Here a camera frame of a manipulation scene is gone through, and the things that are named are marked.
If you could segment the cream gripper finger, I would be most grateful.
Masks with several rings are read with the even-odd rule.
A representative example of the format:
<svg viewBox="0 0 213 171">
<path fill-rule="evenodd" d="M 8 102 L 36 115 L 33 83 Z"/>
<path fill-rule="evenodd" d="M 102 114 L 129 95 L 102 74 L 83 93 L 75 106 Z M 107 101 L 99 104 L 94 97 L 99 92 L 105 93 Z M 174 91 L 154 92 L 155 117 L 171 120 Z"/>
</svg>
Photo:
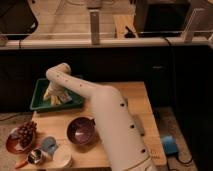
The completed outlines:
<svg viewBox="0 0 213 171">
<path fill-rule="evenodd" d="M 46 90 L 44 95 L 43 95 L 43 100 L 47 101 L 51 98 L 51 96 L 52 96 L 51 92 L 49 90 Z"/>
</svg>

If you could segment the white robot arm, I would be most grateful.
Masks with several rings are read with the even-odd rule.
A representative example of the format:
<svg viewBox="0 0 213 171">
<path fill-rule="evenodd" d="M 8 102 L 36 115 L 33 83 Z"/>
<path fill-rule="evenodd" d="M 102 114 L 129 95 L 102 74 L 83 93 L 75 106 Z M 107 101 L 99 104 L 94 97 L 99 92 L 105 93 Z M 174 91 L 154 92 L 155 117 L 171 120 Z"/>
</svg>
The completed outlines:
<svg viewBox="0 0 213 171">
<path fill-rule="evenodd" d="M 121 92 L 76 78 L 66 73 L 71 68 L 61 63 L 46 71 L 46 78 L 58 87 L 65 87 L 90 101 L 90 110 L 112 171 L 158 171 Z"/>
</svg>

